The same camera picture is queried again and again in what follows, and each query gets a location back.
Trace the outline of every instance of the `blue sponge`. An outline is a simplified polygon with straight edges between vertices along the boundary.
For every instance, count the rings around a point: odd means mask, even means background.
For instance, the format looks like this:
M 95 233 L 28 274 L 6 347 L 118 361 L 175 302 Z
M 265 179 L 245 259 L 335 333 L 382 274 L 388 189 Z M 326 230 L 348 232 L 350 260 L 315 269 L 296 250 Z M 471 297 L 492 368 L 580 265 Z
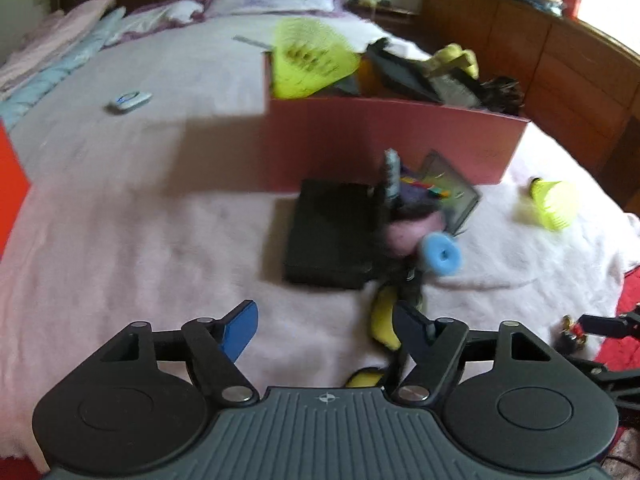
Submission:
M 418 257 L 422 268 L 437 276 L 451 276 L 462 265 L 460 248 L 446 233 L 426 235 L 418 245 Z

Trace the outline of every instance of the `red cloth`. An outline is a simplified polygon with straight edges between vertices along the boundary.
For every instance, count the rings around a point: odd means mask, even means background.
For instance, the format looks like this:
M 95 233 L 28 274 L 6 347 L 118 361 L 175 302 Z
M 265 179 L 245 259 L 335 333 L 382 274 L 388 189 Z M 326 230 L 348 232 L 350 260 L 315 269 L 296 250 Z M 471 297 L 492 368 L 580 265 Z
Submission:
M 40 474 L 28 460 L 0 460 L 0 480 L 37 480 Z
M 640 302 L 640 267 L 625 277 L 622 295 L 618 301 L 617 314 L 629 312 Z M 603 363 L 609 370 L 628 370 L 640 368 L 640 342 L 632 337 L 624 339 L 605 339 L 596 361 Z
M 0 121 L 0 256 L 28 190 L 27 177 Z

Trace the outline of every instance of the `light blue blanket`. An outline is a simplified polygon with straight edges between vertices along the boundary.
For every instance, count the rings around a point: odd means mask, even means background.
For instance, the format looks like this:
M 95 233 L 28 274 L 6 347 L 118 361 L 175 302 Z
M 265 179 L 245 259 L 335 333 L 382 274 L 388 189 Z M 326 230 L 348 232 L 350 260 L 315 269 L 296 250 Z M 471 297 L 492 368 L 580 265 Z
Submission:
M 125 7 L 110 12 L 59 61 L 41 70 L 6 101 L 0 102 L 0 120 L 6 130 L 10 131 L 56 85 L 95 56 L 115 33 L 125 12 Z

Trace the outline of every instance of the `white remote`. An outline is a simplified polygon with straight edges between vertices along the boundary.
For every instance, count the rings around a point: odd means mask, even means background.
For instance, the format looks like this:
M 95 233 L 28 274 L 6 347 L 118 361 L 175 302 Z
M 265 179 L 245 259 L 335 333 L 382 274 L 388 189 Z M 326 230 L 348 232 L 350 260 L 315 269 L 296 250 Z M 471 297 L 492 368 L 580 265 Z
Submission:
M 151 97 L 152 95 L 147 92 L 128 92 L 112 101 L 111 107 L 125 114 L 148 103 Z

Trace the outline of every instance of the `drawer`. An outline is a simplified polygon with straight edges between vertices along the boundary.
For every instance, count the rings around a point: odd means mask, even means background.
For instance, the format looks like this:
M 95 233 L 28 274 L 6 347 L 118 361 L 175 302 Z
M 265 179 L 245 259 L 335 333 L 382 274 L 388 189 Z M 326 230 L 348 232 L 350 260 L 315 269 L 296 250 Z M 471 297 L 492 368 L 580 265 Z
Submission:
M 424 23 L 427 31 L 436 32 L 442 41 L 449 43 L 449 23 L 456 9 L 452 7 L 453 0 L 422 0 L 422 11 L 418 17 Z
M 462 48 L 482 56 L 489 42 L 498 0 L 454 0 L 449 34 Z
M 640 190 L 632 196 L 631 200 L 625 204 L 623 209 L 628 213 L 635 213 L 640 216 Z
M 601 134 L 617 139 L 626 109 L 594 84 L 549 54 L 543 54 L 534 81 L 556 95 Z
M 640 67 L 631 58 L 575 25 L 555 23 L 545 51 L 604 90 L 625 108 L 640 83 Z
M 640 88 L 638 88 L 634 103 L 631 105 L 631 113 L 636 117 L 636 119 L 638 119 L 638 121 L 640 121 Z
M 498 7 L 485 54 L 483 75 L 507 75 L 526 92 L 545 45 L 551 22 L 542 12 L 503 1 Z
M 598 177 L 602 189 L 623 206 L 640 187 L 640 120 L 631 117 Z
M 525 100 L 527 115 L 557 140 L 586 170 L 596 174 L 607 159 L 612 141 L 543 86 L 533 83 Z

